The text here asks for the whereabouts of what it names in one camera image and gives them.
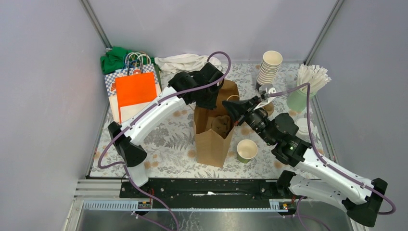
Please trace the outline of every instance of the floral tablecloth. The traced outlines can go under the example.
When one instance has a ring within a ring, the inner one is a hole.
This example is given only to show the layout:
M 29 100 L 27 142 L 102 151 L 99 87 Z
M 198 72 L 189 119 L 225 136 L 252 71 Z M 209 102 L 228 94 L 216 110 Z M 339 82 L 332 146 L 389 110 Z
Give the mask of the floral tablecloth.
M 279 92 L 293 88 L 296 84 L 299 64 L 282 64 L 273 85 Z M 255 64 L 233 64 L 226 79 L 237 83 L 242 100 L 256 95 L 255 82 L 259 65 Z M 162 86 L 174 75 L 163 75 Z M 296 121 L 298 118 L 306 117 L 306 110 L 298 114 L 290 111 L 286 105 L 286 96 L 273 100 L 275 111 L 270 118 L 279 113 L 289 112 Z M 112 113 L 108 112 L 101 138 L 94 155 L 90 174 L 91 177 L 122 177 L 125 173 L 121 165 L 108 169 L 98 168 L 98 158 L 106 145 L 111 141 L 108 125 L 112 122 Z M 249 126 L 245 125 L 234 130 L 230 149 L 225 160 L 224 167 L 213 167 L 196 162 L 196 151 L 194 149 L 193 136 L 193 110 L 186 106 L 173 115 L 163 120 L 144 140 L 142 147 L 147 152 L 144 165 L 149 171 L 149 177 L 171 177 L 171 178 L 253 178 L 253 179 L 277 179 L 283 170 L 291 170 L 307 178 L 313 175 L 294 170 L 290 166 L 283 165 L 272 155 L 273 147 L 267 146 L 260 137 L 254 133 Z M 313 134 L 317 148 L 323 153 L 320 135 L 316 126 Z M 258 154 L 247 164 L 243 164 L 236 158 L 236 147 L 239 141 L 251 139 L 258 145 Z M 112 146 L 102 161 L 103 165 L 122 160 Z

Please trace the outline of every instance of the white paper cup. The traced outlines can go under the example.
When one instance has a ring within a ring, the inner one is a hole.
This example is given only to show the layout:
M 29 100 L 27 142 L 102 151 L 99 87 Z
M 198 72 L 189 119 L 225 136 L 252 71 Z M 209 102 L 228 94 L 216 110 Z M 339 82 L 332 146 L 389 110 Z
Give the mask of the white paper cup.
M 275 75 L 275 74 L 278 72 L 277 69 L 274 70 L 274 71 L 266 71 L 266 70 L 264 70 L 263 68 L 260 68 L 259 70 L 262 71 L 262 73 L 263 73 L 263 74 L 266 74 L 266 75 Z
M 264 81 L 262 81 L 262 80 L 260 80 L 260 79 L 257 79 L 256 81 L 257 81 L 260 85 L 265 85 L 265 84 L 269 84 L 269 83 L 272 82 L 272 80 L 271 80 L 271 81 L 264 82 Z
M 262 77 L 258 77 L 256 80 L 257 80 L 257 82 L 258 82 L 259 84 L 265 85 L 265 84 L 271 83 L 271 82 L 273 81 L 273 79 L 274 79 L 274 78 L 272 78 L 272 79 L 264 79 L 264 78 L 262 78 Z
M 258 146 L 252 140 L 242 140 L 238 143 L 237 152 L 238 160 L 246 164 L 256 156 Z
M 276 66 L 279 66 L 282 63 L 283 57 L 277 51 L 267 51 L 262 56 L 262 61 L 267 66 L 276 67 Z
M 259 69 L 259 73 L 261 73 L 261 74 L 262 74 L 263 76 L 265 76 L 265 77 L 274 77 L 277 72 L 268 73 L 268 72 L 265 72 L 265 71 L 262 70 L 262 69 Z
M 277 66 L 277 67 L 268 67 L 268 66 L 266 66 L 266 65 L 264 65 L 264 64 L 262 63 L 262 64 L 261 64 L 261 68 L 262 68 L 264 71 L 274 72 L 274 71 L 279 70 L 280 65 Z
M 262 81 L 264 81 L 264 82 L 270 82 L 270 81 L 272 81 L 275 77 L 276 77 L 276 76 L 267 77 L 267 76 L 263 76 L 262 73 L 259 73 L 257 79 L 260 79 L 260 80 L 262 80 Z

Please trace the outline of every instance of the gray wall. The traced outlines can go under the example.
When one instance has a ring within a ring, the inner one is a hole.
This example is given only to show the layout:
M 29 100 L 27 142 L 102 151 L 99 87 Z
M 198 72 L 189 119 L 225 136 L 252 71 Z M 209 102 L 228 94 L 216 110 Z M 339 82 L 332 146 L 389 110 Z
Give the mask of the gray wall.
M 258 62 L 304 60 L 335 0 L 90 0 L 110 42 L 155 57 L 223 50 Z
M 388 182 L 397 213 L 373 230 L 406 230 L 408 1 L 345 1 L 313 59 L 333 81 L 319 91 L 340 164 Z M 384 202 L 382 211 L 389 206 Z
M 0 230 L 60 230 L 107 103 L 77 0 L 2 1 Z

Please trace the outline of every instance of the white cloth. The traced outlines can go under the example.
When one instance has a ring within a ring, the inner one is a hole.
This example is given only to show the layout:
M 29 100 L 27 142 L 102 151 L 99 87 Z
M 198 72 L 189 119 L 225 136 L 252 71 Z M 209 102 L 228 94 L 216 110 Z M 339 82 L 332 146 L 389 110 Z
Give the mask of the white cloth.
M 174 74 L 179 71 L 191 72 L 201 70 L 207 62 L 207 58 L 208 55 L 180 54 L 167 58 L 154 58 L 154 62 L 164 73 Z M 212 65 L 221 65 L 221 61 L 214 57 L 211 57 L 210 63 Z

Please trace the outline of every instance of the orange card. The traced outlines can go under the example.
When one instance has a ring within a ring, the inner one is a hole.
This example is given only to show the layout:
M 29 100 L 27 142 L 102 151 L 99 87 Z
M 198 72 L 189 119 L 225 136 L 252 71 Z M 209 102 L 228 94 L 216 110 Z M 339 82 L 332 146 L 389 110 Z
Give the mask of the orange card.
M 157 97 L 152 72 L 116 78 L 115 85 L 120 123 L 121 107 L 151 102 Z

